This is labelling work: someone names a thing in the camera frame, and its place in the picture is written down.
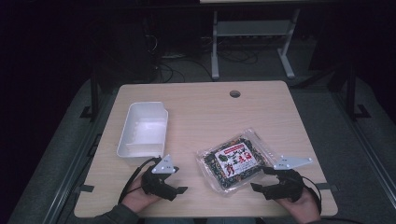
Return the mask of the white metal desk frame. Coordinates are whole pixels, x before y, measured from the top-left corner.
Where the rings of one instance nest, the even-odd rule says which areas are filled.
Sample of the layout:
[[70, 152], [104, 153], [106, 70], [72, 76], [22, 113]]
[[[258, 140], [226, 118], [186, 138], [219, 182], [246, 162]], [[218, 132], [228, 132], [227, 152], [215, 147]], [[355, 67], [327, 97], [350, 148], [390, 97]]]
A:
[[211, 77], [219, 79], [218, 38], [232, 36], [284, 36], [282, 48], [277, 50], [286, 77], [294, 79], [295, 75], [288, 59], [288, 49], [292, 40], [300, 9], [294, 9], [289, 20], [271, 21], [220, 21], [218, 12], [213, 13]]

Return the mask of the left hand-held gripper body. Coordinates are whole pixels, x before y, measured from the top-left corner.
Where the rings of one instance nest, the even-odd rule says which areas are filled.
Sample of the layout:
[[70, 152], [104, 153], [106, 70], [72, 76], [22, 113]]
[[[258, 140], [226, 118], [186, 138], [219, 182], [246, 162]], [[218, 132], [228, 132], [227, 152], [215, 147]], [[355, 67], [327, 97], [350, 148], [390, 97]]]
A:
[[142, 189], [146, 194], [156, 195], [162, 199], [173, 201], [176, 198], [174, 187], [165, 183], [171, 176], [169, 170], [175, 167], [170, 155], [164, 158], [157, 158], [154, 165], [151, 165], [142, 176]]

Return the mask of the white plastic bin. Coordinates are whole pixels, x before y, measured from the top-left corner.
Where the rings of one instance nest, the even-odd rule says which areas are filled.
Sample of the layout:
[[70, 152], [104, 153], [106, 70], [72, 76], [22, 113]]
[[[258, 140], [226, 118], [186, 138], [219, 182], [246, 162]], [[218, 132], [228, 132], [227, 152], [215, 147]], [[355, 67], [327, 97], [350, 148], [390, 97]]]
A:
[[168, 111], [162, 102], [138, 102], [130, 105], [117, 149], [124, 159], [162, 157], [165, 146]]

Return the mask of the black metal stand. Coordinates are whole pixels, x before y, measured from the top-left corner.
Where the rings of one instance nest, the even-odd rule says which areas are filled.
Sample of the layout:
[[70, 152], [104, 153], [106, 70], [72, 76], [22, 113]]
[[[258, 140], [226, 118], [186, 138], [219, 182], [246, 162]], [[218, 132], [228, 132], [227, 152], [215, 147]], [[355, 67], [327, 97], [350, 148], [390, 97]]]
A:
[[354, 66], [349, 63], [346, 66], [346, 113], [353, 121], [370, 118], [371, 115], [364, 105], [355, 104], [356, 96], [356, 72]]
[[88, 65], [90, 72], [90, 87], [91, 87], [91, 105], [85, 106], [80, 116], [83, 119], [89, 119], [94, 122], [99, 112], [99, 93], [98, 93], [98, 80], [94, 68]]

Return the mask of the person's left hand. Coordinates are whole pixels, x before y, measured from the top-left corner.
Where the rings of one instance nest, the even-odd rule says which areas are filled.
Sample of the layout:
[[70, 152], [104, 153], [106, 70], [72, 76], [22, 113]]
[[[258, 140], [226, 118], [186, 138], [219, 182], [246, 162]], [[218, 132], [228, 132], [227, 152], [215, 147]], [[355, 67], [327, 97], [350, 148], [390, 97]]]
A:
[[145, 191], [142, 190], [141, 177], [139, 176], [131, 183], [127, 190], [127, 194], [122, 199], [121, 203], [133, 212], [139, 213], [153, 203], [158, 202], [160, 199], [160, 197], [152, 194], [146, 194]]

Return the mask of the clear packet with dark snacks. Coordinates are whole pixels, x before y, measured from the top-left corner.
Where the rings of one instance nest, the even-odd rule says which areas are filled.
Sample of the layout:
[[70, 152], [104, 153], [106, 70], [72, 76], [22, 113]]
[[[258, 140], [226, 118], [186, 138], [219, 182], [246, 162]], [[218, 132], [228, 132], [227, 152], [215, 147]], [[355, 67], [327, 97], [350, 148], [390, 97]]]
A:
[[253, 129], [246, 129], [215, 147], [198, 151], [196, 160], [209, 186], [228, 196], [273, 167], [276, 154]]

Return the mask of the person's right hand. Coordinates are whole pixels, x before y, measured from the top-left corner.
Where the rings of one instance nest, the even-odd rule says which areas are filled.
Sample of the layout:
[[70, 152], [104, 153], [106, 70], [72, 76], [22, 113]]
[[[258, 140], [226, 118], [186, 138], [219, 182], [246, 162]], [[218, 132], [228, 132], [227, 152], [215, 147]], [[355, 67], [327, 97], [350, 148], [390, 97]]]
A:
[[283, 206], [298, 224], [321, 221], [315, 198], [308, 189], [303, 189], [301, 198], [296, 202], [290, 199], [278, 199], [276, 202]]

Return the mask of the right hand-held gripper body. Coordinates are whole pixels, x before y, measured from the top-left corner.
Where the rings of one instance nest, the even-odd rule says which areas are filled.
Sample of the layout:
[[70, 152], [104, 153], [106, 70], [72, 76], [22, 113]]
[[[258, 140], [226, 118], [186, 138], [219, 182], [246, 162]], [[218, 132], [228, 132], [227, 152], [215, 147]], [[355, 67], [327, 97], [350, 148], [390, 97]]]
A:
[[291, 199], [293, 202], [301, 198], [304, 181], [295, 168], [307, 165], [311, 158], [298, 158], [281, 156], [272, 166], [276, 170], [275, 176], [278, 183], [263, 187], [263, 195], [266, 200]]

